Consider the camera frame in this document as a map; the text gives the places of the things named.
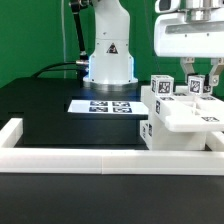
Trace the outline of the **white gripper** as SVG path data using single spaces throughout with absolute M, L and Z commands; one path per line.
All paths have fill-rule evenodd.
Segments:
M 212 58 L 206 87 L 219 84 L 224 71 L 224 0 L 156 0 L 154 50 L 160 57 L 183 57 L 185 83 L 195 76 L 195 58 Z

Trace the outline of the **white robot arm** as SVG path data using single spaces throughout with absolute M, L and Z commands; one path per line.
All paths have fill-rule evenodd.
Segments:
M 137 83 L 129 53 L 130 15 L 119 0 L 70 0 L 79 48 L 79 63 L 87 68 L 84 84 L 99 89 L 120 89 Z M 95 11 L 95 50 L 88 55 L 79 13 Z M 224 0 L 156 0 L 154 50 L 160 57 L 178 57 L 186 77 L 194 73 L 196 58 L 209 58 L 208 87 L 219 83 L 224 71 Z

